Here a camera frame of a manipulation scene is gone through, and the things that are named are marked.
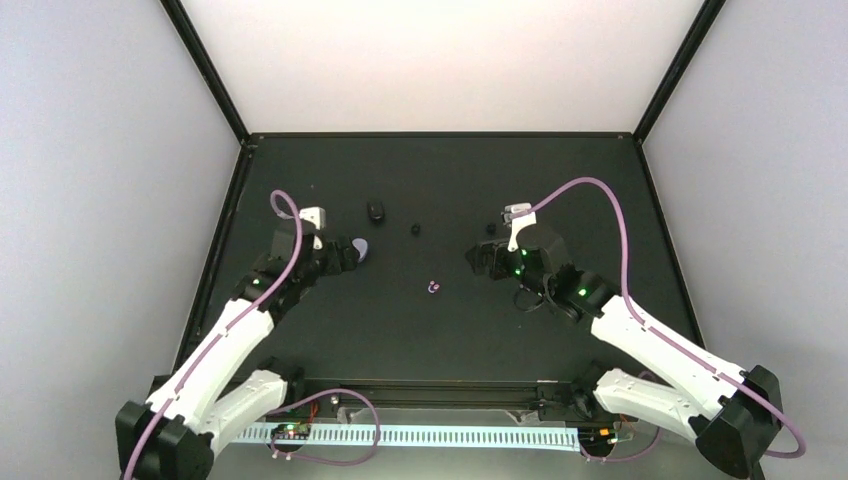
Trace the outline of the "lavender earbud charging case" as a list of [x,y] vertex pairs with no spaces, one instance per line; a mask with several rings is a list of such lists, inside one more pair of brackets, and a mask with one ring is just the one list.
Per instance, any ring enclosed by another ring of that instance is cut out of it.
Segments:
[[354,238],[351,241],[351,244],[355,248],[355,250],[357,251],[357,255],[358,255],[357,262],[358,263],[364,262],[365,259],[367,258],[368,252],[369,252],[368,241],[364,238]]

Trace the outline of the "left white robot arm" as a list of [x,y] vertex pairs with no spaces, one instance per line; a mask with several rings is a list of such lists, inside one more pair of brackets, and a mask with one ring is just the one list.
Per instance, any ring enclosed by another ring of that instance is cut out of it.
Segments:
[[269,251],[231,291],[218,320],[180,368],[115,417],[125,479],[205,479],[221,451],[254,421],[292,398],[301,368],[274,359],[227,388],[249,354],[321,277],[353,271],[349,236],[305,218],[277,228]]

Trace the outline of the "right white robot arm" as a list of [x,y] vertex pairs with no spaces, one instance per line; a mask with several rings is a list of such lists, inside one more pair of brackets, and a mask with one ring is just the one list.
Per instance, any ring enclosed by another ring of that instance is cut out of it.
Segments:
[[712,355],[666,326],[620,288],[578,268],[564,239],[532,225],[507,239],[479,242],[465,254],[472,271],[514,279],[543,304],[596,339],[624,352],[656,376],[643,380],[613,368],[569,392],[572,410],[593,419],[603,411],[647,421],[692,442],[723,473],[754,474],[784,423],[777,376]]

